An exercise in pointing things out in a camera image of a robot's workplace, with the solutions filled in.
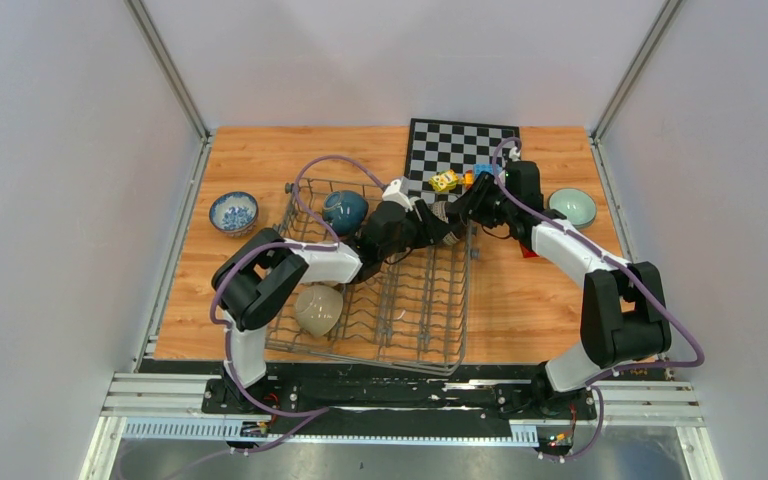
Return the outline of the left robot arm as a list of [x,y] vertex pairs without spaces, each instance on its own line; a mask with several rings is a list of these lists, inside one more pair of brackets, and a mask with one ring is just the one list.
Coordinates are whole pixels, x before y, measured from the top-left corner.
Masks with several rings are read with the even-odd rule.
[[363,283],[392,256],[442,245],[466,230],[466,219],[453,206],[422,200],[411,209],[383,201],[337,242],[305,243],[274,228],[259,230],[211,280],[211,320],[225,327],[224,367],[232,381],[228,400],[243,413],[264,405],[266,327],[298,285]]

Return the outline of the dark blue bowl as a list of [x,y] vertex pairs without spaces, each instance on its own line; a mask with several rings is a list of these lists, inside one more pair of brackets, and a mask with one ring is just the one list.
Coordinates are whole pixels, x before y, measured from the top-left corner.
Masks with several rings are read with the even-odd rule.
[[359,193],[338,190],[326,196],[322,207],[322,218],[338,236],[345,236],[360,227],[368,211],[369,204]]

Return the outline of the blue orange toy car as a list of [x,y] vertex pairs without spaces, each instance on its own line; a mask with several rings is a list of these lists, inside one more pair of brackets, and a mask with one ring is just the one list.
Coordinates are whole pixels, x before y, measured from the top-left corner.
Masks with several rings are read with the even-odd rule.
[[478,177],[488,173],[498,178],[504,178],[504,169],[495,164],[475,164],[468,165],[467,169],[461,175],[460,184],[465,190],[470,189]]

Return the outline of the white blue floral bowl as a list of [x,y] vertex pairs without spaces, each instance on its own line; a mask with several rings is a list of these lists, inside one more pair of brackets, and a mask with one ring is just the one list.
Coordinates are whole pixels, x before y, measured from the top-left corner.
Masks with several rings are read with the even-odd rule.
[[208,218],[212,226],[221,232],[255,225],[258,214],[259,205],[254,196],[244,191],[231,191],[214,200]]

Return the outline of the yellow toy block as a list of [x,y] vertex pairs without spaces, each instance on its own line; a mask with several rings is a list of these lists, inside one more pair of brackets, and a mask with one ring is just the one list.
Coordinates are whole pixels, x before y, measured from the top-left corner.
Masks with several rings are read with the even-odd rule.
[[461,181],[458,174],[452,169],[438,172],[435,175],[432,175],[428,180],[428,184],[436,193],[450,192],[460,183]]

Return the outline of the dark patterned bowl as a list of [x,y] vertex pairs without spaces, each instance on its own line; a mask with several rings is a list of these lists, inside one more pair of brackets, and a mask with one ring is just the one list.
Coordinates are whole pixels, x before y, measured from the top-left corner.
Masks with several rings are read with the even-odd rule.
[[448,205],[448,201],[435,201],[431,206],[431,212],[447,224],[448,231],[441,243],[444,246],[454,246],[462,240],[466,227],[460,220],[449,218]]

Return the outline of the black white chessboard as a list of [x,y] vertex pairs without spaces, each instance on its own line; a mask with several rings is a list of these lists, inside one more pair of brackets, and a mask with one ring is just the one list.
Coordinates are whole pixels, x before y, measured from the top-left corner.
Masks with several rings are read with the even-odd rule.
[[449,169],[460,180],[468,165],[493,164],[505,167],[512,147],[522,149],[516,126],[454,120],[413,118],[410,121],[404,177],[414,201],[432,204],[454,202],[467,190],[459,184],[447,193],[436,193],[428,184],[432,175]]

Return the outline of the grey wire dish rack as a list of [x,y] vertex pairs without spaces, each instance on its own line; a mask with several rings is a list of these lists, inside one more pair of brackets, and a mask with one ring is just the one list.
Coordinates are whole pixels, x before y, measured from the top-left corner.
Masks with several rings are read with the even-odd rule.
[[[289,201],[284,217],[269,228],[305,243],[337,242],[347,236],[338,236],[322,218],[323,202],[331,192],[359,193],[369,204],[367,216],[383,201],[383,191],[369,182],[305,178],[286,190]],[[473,236],[474,229],[467,223],[456,245],[394,255],[363,283],[298,285],[267,325],[266,346],[329,360],[451,374],[466,353]],[[294,317],[297,296],[313,285],[332,287],[343,297],[337,324],[322,337],[302,330]]]

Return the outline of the light teal checked bowl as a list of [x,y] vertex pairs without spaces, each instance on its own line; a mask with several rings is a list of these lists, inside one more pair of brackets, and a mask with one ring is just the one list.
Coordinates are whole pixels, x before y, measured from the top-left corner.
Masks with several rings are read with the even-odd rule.
[[594,199],[582,190],[562,188],[549,196],[548,207],[563,214],[577,229],[591,226],[597,217]]

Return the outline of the red toy brick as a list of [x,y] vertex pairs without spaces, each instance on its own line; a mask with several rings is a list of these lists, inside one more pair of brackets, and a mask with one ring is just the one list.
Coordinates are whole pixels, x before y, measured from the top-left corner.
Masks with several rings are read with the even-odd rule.
[[539,258],[540,257],[540,255],[538,253],[536,253],[530,247],[528,247],[527,245],[525,245],[523,243],[520,243],[519,247],[520,247],[521,253],[522,253],[524,258]]

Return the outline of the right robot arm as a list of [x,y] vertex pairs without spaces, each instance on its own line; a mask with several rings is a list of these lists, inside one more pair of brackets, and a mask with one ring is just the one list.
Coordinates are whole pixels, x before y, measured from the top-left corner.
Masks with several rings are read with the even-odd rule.
[[611,254],[566,215],[546,208],[535,163],[517,161],[498,173],[480,173],[448,212],[487,228],[507,226],[512,238],[582,289],[579,342],[543,364],[530,392],[540,415],[558,416],[569,407],[570,392],[597,375],[671,346],[658,269]]

